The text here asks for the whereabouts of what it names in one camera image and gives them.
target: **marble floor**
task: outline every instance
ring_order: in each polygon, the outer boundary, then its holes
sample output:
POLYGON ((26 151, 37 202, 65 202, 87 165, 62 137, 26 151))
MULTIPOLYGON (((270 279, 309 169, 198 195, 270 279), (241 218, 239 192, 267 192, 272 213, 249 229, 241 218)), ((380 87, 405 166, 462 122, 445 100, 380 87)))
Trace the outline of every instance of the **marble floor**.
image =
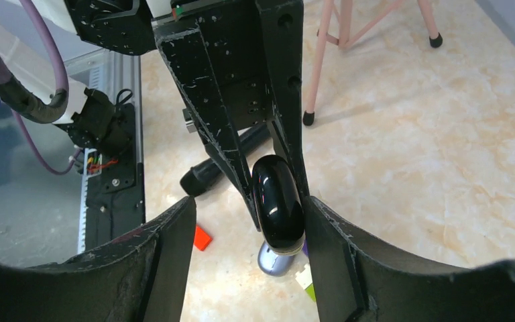
MULTIPOLYGON (((356 1, 354 27, 389 2, 356 1)), ((415 1, 351 50, 329 45, 317 120, 303 130, 310 191, 419 256, 464 267, 515 258, 515 47, 474 1, 432 2, 438 50, 415 1)), ((320 11, 319 0, 305 6, 304 97, 320 11)), ((206 155, 157 52, 142 58, 142 81, 150 219, 185 195, 180 177, 206 155)), ((269 153, 266 144, 250 166, 269 153)), ((306 258, 286 276, 263 274, 262 237, 231 184, 196 203, 214 241, 192 251, 182 321, 318 321, 294 279, 306 258)))

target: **pink stool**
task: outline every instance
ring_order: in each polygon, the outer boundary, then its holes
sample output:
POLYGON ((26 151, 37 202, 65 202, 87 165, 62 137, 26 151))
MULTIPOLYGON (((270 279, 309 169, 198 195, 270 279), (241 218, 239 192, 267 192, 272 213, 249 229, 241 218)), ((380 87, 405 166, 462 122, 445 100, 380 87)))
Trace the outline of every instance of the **pink stool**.
MULTIPOLYGON (((319 79, 321 78, 321 67, 323 66, 323 56, 325 55, 325 47, 327 42, 337 45, 340 49, 348 49, 354 45, 368 30, 372 29, 380 20, 387 16, 393 10, 399 8, 405 0, 395 0, 390 4, 384 12, 379 14, 374 20, 364 26, 352 38, 350 37, 350 24, 352 18, 352 5, 354 0, 341 0, 341 13, 337 11, 335 0, 324 0, 323 11, 321 13, 321 26, 317 34, 317 50, 314 53, 314 62, 311 76, 311 87, 309 90, 308 99, 306 102, 306 109, 303 114, 303 124, 310 126, 314 122, 314 103, 317 99, 317 91, 319 89, 319 79), (339 22, 339 37, 329 35, 329 24, 331 23, 332 13, 339 22)), ((421 15, 425 21, 425 26, 429 33, 429 44, 433 48, 438 48, 443 43, 433 13, 431 12, 431 5, 428 0, 418 0, 421 15)))

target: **screw hole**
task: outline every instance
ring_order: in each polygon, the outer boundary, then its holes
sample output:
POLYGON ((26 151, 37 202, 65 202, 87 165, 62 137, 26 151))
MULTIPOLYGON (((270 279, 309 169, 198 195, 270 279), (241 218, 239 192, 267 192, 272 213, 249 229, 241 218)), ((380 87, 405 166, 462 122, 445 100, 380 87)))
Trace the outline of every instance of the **screw hole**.
POLYGON ((291 17, 291 15, 287 13, 279 17, 279 19, 277 20, 277 25, 279 26, 279 28, 283 28, 286 30, 289 29, 289 27, 291 27, 292 24, 293 17, 291 17))
POLYGON ((289 79, 287 80, 287 86, 289 86, 290 88, 299 89, 299 87, 301 86, 301 78, 297 76, 289 77, 289 79))
POLYGON ((213 22, 216 22, 216 21, 222 19, 222 11, 220 11, 218 9, 214 9, 214 10, 210 11, 210 18, 212 19, 213 22))

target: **black rubber foot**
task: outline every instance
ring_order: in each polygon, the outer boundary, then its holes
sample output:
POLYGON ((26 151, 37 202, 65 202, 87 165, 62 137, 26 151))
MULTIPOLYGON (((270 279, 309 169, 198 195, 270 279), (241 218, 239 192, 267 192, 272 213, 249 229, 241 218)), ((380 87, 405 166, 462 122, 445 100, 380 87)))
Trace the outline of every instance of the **black rubber foot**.
POLYGON ((305 126, 311 126, 314 122, 314 112, 312 113, 303 113, 303 124, 305 126))
POLYGON ((180 179, 180 186, 186 194, 193 197, 198 197, 210 190, 209 184, 197 178, 192 169, 180 179))
POLYGON ((437 36, 437 38, 435 38, 435 39, 431 39, 431 37, 430 37, 429 44, 431 45, 432 48, 439 48, 443 44, 443 37, 441 37, 441 34, 439 34, 439 36, 437 36))

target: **red toy block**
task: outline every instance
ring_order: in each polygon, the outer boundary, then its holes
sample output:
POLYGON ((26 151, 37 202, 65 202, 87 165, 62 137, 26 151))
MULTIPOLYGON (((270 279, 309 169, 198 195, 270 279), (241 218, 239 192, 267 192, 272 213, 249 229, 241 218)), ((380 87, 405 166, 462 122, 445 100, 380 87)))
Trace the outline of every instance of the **red toy block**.
POLYGON ((212 241, 212 237, 207 234, 202 228, 196 225, 196 231, 194 231, 194 245, 200 251, 204 251, 210 242, 212 241))

